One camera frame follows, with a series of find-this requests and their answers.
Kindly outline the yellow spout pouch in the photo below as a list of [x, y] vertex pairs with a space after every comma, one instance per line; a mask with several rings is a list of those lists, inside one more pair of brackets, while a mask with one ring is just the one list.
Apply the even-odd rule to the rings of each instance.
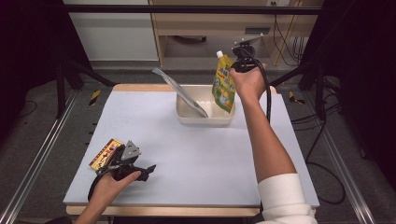
[[217, 52], [218, 65], [212, 84], [212, 95], [216, 104], [230, 113], [233, 108], [235, 84], [230, 77], [233, 61], [221, 50]]

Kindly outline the clear dried seaweed packet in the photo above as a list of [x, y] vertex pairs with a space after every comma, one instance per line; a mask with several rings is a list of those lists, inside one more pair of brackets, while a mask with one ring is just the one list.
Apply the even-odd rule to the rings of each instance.
[[192, 108], [197, 114], [199, 114], [202, 118], [207, 118], [208, 115], [205, 110], [198, 105], [198, 103], [191, 98], [191, 96], [171, 77], [165, 74], [159, 68], [154, 68], [152, 72], [160, 77], [177, 93], [179, 97], [190, 107]]

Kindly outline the black curtain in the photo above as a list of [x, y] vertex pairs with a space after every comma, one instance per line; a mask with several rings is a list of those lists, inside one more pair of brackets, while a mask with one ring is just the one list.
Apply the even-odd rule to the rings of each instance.
[[64, 0], [0, 0], [0, 143], [25, 105], [27, 92], [56, 78], [66, 57], [89, 68]]
[[341, 82], [340, 102], [367, 154], [396, 190], [396, 0], [324, 0], [304, 52]]

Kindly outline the aluminium floor rail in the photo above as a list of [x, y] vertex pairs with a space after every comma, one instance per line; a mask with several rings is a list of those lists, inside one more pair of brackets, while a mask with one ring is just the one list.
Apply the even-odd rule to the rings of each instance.
[[62, 112], [60, 117], [53, 122], [45, 140], [35, 154], [35, 158], [30, 163], [30, 166], [25, 172], [23, 179], [13, 194], [13, 197], [10, 199], [4, 211], [0, 214], [0, 224], [13, 224], [15, 221], [37, 177], [39, 176], [48, 155], [51, 153], [51, 150], [75, 104], [77, 97], [78, 91], [70, 91], [64, 112]]
[[325, 126], [325, 123], [321, 123], [320, 119], [316, 119], [316, 123], [319, 126], [322, 126], [322, 130], [319, 136], [322, 137], [324, 147], [329, 154], [335, 172], [337, 173], [341, 183], [344, 186], [346, 196], [349, 199], [349, 202], [352, 206], [352, 209], [354, 210], [354, 213], [357, 216], [357, 219], [359, 220], [359, 223], [376, 224], [369, 206], [364, 200], [361, 191], [352, 176], [352, 173], [350, 173], [345, 161], [339, 153], [338, 148], [330, 135], [330, 132]]

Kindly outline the black horizontal frame bar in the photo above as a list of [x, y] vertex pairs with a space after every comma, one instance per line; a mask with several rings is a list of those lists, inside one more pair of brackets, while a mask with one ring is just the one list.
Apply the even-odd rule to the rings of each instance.
[[177, 13], [177, 14], [263, 14], [319, 15], [321, 7], [235, 7], [235, 6], [139, 6], [64, 5], [62, 10], [81, 13]]

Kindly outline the yellow black tape strip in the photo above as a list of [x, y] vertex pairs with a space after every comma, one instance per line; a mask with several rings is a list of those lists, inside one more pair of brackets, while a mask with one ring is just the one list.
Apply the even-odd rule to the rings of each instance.
[[289, 99], [290, 99], [290, 102], [292, 102], [292, 103], [296, 103], [299, 105], [305, 105], [305, 100], [296, 99], [294, 96], [294, 93], [292, 91], [289, 91]]
[[94, 91], [94, 93], [92, 94], [92, 98], [91, 98], [91, 100], [89, 102], [89, 105], [95, 105], [95, 103], [96, 103], [96, 101], [97, 101], [97, 99], [98, 99], [98, 97], [100, 95], [100, 92], [101, 92], [100, 90]]

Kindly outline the white cabinet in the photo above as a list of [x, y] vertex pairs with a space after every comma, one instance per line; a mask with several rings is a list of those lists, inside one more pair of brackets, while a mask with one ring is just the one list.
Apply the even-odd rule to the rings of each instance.
[[157, 61], [149, 13], [70, 13], [90, 61]]

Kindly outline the white foam mat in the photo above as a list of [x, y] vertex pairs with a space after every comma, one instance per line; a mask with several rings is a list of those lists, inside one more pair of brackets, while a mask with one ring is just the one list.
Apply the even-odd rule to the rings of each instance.
[[95, 172], [90, 163], [111, 140], [132, 141], [141, 150], [138, 167], [153, 166], [116, 205], [252, 207], [260, 203], [242, 106], [226, 127], [184, 125], [171, 91], [113, 91], [64, 198], [84, 204]]

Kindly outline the white sleeve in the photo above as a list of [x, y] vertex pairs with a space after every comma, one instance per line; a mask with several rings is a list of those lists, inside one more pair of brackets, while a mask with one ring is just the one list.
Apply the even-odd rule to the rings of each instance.
[[298, 174], [268, 177], [258, 184], [263, 221], [259, 224], [318, 224]]

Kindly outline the black metal stand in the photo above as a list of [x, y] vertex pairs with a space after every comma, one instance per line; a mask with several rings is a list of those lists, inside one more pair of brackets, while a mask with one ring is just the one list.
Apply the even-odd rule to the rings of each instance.
[[91, 68], [84, 66], [76, 61], [64, 61], [56, 68], [56, 86], [57, 86], [57, 100], [58, 112], [56, 118], [60, 118], [66, 110], [65, 87], [64, 82], [67, 81], [73, 90], [81, 90], [84, 83], [80, 74], [85, 74], [100, 83], [114, 87], [116, 82], [113, 82], [105, 77], [95, 73]]
[[298, 83], [298, 87], [301, 91], [307, 91], [312, 87], [313, 84], [316, 84], [315, 112], [320, 120], [325, 120], [326, 114], [323, 100], [325, 76], [324, 70], [320, 65], [312, 62], [302, 63], [293, 70], [289, 71], [286, 75], [271, 81], [270, 85], [277, 87], [281, 83], [291, 79], [292, 77], [296, 77], [297, 75], [303, 76]]

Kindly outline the white divided plastic container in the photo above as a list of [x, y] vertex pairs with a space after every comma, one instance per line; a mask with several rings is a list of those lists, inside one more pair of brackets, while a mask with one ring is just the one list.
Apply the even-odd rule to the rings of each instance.
[[187, 125], [200, 125], [223, 127], [229, 125], [235, 113], [233, 105], [230, 113], [219, 107], [212, 95], [211, 85], [182, 85], [190, 97], [206, 112], [207, 118], [200, 116], [179, 95], [177, 95], [177, 117], [180, 123]]

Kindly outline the person's right hand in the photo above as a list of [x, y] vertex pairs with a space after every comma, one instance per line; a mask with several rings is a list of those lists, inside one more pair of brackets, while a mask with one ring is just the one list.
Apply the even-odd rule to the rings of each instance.
[[230, 76], [236, 85], [236, 91], [243, 101], [259, 101], [265, 92], [265, 81], [259, 68], [239, 73], [234, 68]]

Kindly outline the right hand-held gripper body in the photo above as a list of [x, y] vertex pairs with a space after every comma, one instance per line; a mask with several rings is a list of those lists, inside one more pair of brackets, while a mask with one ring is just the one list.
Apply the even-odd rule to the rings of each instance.
[[255, 58], [256, 50], [252, 46], [253, 43], [258, 41], [260, 37], [245, 39], [240, 42], [235, 42], [232, 47], [233, 55], [236, 61], [233, 63], [232, 68], [238, 73], [246, 73], [258, 67], [263, 72], [262, 63]]

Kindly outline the small yellow red box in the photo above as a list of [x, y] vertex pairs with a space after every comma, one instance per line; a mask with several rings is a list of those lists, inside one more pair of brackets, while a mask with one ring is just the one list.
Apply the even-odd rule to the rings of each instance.
[[98, 171], [108, 164], [110, 157], [114, 155], [115, 150], [122, 145], [122, 142], [116, 139], [110, 139], [99, 153], [92, 159], [90, 166], [94, 171]]

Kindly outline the grey desk label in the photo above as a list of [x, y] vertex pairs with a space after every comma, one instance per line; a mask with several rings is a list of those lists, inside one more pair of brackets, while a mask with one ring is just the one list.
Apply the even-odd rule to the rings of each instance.
[[269, 27], [247, 27], [246, 35], [268, 35], [271, 29]]

